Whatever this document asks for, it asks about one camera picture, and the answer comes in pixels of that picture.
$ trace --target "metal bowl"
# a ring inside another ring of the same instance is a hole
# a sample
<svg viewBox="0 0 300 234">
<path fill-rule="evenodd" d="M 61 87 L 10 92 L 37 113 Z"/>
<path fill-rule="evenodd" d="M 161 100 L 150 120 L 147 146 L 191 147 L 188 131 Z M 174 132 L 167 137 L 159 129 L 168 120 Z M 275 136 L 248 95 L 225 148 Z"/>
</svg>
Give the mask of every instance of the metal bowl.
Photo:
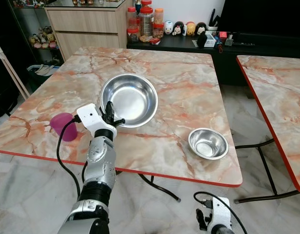
<svg viewBox="0 0 300 234">
<path fill-rule="evenodd" d="M 100 105 L 105 111 L 108 101 L 114 107 L 114 119 L 124 118 L 125 128 L 148 123 L 158 108 L 158 94 L 154 86 L 136 74 L 121 74 L 109 79 L 101 90 Z"/>
<path fill-rule="evenodd" d="M 229 150 L 226 138 L 209 128 L 193 130 L 188 136 L 188 142 L 195 154 L 210 160 L 223 158 Z"/>
</svg>

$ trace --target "wooden cabinet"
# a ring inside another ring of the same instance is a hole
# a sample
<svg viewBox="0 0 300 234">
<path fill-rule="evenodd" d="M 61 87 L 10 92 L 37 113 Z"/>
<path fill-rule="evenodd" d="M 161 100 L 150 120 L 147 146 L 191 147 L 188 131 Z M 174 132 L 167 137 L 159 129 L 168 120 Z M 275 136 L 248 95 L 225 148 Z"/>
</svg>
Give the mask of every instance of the wooden cabinet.
<svg viewBox="0 0 300 234">
<path fill-rule="evenodd" d="M 131 5 L 132 0 L 117 8 L 46 6 L 63 59 L 82 46 L 126 48 L 126 10 Z"/>
</svg>

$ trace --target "cabinet drawer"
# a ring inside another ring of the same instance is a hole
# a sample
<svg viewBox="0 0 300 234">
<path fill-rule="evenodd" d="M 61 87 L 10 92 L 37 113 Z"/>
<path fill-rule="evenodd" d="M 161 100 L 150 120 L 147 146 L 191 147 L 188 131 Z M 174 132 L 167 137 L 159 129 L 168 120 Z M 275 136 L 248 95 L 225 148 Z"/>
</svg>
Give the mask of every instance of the cabinet drawer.
<svg viewBox="0 0 300 234">
<path fill-rule="evenodd" d="M 56 35 L 66 60 L 82 46 L 119 48 L 117 35 L 58 32 Z"/>
<path fill-rule="evenodd" d="M 117 33 L 112 11 L 48 11 L 55 31 Z"/>
</svg>

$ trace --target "remote control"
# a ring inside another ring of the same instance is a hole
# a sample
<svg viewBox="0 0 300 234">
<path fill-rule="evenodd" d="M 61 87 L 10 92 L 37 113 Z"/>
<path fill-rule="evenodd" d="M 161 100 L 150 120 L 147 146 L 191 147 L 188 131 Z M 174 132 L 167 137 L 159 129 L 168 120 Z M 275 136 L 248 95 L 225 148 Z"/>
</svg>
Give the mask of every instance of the remote control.
<svg viewBox="0 0 300 234">
<path fill-rule="evenodd" d="M 249 46 L 249 47 L 253 47 L 253 46 L 255 46 L 255 44 L 253 44 L 253 43 L 243 43 L 243 42 L 234 42 L 234 43 L 232 43 L 232 46 Z"/>
</svg>

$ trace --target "bowl rim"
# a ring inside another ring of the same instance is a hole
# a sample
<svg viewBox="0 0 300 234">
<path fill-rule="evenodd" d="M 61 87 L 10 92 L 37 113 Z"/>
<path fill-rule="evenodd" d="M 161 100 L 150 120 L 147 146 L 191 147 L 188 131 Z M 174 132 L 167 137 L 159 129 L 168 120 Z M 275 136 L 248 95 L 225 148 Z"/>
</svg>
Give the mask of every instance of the bowl rim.
<svg viewBox="0 0 300 234">
<path fill-rule="evenodd" d="M 199 152 L 197 152 L 197 151 L 194 149 L 194 147 L 192 146 L 192 144 L 191 144 L 190 137 L 191 137 L 191 135 L 192 135 L 194 132 L 197 132 L 197 131 L 199 131 L 199 130 L 208 130 L 208 131 L 211 131 L 211 132 L 214 132 L 214 133 L 218 134 L 218 135 L 224 140 L 224 142 L 225 142 L 225 144 L 226 144 L 226 150 L 225 150 L 221 155 L 219 155 L 218 157 L 207 157 L 207 156 L 204 156 L 204 155 L 200 154 Z M 210 129 L 210 128 L 196 128 L 196 129 L 193 129 L 193 130 L 189 133 L 189 135 L 188 135 L 188 143 L 189 143 L 189 146 L 190 146 L 191 150 L 192 150 L 197 156 L 200 156 L 200 157 L 202 157 L 202 158 L 209 159 L 209 160 L 218 160 L 218 159 L 221 159 L 221 158 L 225 157 L 225 156 L 227 155 L 228 151 L 229 151 L 229 144 L 228 144 L 227 139 L 224 137 L 224 135 L 221 134 L 221 133 L 219 133 L 219 132 L 217 132 L 216 130 Z"/>
<path fill-rule="evenodd" d="M 135 73 L 121 73 L 119 75 L 116 75 L 110 79 L 108 79 L 104 85 L 102 86 L 101 88 L 101 91 L 100 91 L 100 106 L 101 106 L 101 109 L 102 109 L 102 112 L 105 113 L 105 108 L 104 108 L 104 105 L 103 105 L 103 93 L 107 87 L 107 85 L 114 79 L 118 78 L 118 77 L 121 77 L 121 76 L 135 76 L 135 77 L 138 77 L 139 79 L 143 80 L 147 85 L 150 86 L 150 88 L 153 90 L 154 92 L 154 96 L 155 96 L 155 107 L 154 107 L 154 110 L 152 112 L 152 114 L 143 122 L 139 123 L 139 124 L 134 124 L 134 125 L 127 125 L 127 124 L 121 124 L 120 126 L 123 127 L 123 128 L 137 128 L 137 127 L 141 127 L 143 125 L 145 125 L 146 123 L 148 123 L 153 117 L 154 115 L 156 114 L 156 111 L 158 109 L 158 103 L 159 103 L 159 98 L 158 98 L 158 93 L 154 87 L 154 85 L 145 77 L 143 76 L 140 76 L 140 75 L 137 75 Z"/>
</svg>

